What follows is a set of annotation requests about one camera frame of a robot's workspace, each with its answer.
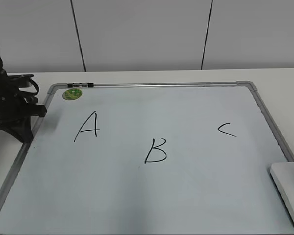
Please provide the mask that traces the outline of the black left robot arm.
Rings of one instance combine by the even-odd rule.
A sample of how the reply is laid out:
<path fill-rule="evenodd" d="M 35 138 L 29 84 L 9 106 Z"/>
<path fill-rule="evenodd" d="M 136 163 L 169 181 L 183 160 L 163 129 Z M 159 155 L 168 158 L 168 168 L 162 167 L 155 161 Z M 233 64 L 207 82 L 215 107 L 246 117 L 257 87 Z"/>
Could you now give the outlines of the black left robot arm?
<path fill-rule="evenodd" d="M 38 105 L 39 86 L 33 74 L 8 75 L 0 57 L 0 130 L 22 143 L 33 140 L 31 117 L 43 118 L 47 109 Z"/>

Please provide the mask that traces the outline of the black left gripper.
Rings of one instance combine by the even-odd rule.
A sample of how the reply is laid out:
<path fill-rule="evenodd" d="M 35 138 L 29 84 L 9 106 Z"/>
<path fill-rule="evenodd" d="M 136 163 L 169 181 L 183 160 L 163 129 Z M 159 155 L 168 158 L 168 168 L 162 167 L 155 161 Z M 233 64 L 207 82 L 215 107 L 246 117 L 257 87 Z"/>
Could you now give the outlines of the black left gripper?
<path fill-rule="evenodd" d="M 37 104 L 39 86 L 33 76 L 0 73 L 0 130 L 22 143 L 33 140 L 31 117 L 43 118 L 47 113 L 45 105 Z"/>

